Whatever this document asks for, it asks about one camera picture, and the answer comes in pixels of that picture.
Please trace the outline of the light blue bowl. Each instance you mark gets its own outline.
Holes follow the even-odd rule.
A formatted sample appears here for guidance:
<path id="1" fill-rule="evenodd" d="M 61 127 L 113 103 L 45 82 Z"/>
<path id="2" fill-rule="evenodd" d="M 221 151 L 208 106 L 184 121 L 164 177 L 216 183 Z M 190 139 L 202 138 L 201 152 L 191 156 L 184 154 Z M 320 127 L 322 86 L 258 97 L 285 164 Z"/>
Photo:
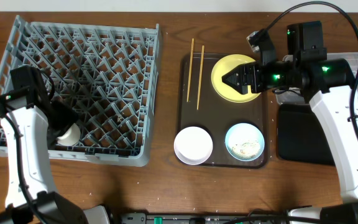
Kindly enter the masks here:
<path id="1" fill-rule="evenodd" d="M 243 162 L 254 161 L 264 152 L 265 139 L 261 130 L 249 123 L 231 126 L 224 139 L 230 155 Z"/>

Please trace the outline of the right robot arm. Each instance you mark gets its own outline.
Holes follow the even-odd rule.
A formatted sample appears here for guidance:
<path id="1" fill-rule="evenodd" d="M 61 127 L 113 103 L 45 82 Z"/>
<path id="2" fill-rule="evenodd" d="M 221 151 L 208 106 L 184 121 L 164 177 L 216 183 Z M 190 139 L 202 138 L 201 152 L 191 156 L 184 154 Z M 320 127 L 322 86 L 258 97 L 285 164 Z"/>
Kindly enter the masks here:
<path id="1" fill-rule="evenodd" d="M 240 94 L 269 89 L 300 90 L 326 136 L 339 176 L 342 204 L 290 210 L 286 223 L 358 223 L 358 92 L 356 78 L 343 58 L 330 60 L 319 21 L 287 27 L 291 61 L 280 62 L 266 29 L 248 38 L 259 62 L 236 66 L 222 76 Z"/>

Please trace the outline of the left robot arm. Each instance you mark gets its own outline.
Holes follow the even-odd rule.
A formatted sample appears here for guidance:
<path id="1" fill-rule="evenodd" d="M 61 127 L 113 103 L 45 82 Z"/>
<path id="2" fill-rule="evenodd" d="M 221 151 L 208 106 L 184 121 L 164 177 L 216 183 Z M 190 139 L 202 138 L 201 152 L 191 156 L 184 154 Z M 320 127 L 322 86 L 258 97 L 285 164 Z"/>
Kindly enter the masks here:
<path id="1" fill-rule="evenodd" d="M 10 72 L 13 89 L 0 95 L 0 124 L 9 161 L 9 187 L 0 223 L 87 223 L 82 209 L 57 192 L 48 148 L 72 146 L 81 136 L 78 115 L 54 100 L 38 68 Z"/>

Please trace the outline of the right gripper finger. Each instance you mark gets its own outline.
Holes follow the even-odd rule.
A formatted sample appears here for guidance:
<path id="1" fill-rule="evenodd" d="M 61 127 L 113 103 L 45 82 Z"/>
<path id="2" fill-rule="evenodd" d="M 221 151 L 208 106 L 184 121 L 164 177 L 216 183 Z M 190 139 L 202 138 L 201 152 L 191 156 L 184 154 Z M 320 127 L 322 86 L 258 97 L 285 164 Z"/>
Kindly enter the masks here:
<path id="1" fill-rule="evenodd" d="M 244 64 L 234 67 L 222 76 L 223 81 L 241 81 L 244 77 Z"/>
<path id="2" fill-rule="evenodd" d="M 239 94 L 246 95 L 248 94 L 248 87 L 246 83 L 243 82 L 243 80 L 234 78 L 222 78 L 222 81 L 224 84 L 230 86 L 234 90 L 236 90 Z"/>

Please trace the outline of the white paper cup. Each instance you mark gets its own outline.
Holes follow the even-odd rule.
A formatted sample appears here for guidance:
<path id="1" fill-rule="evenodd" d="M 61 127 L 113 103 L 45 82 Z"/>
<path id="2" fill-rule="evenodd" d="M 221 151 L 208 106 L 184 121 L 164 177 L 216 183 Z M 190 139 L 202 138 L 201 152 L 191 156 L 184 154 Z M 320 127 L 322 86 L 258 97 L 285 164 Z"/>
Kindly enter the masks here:
<path id="1" fill-rule="evenodd" d="M 74 123 L 64 135 L 57 137 L 57 143 L 62 146 L 73 146 L 80 140 L 80 137 L 80 128 Z"/>

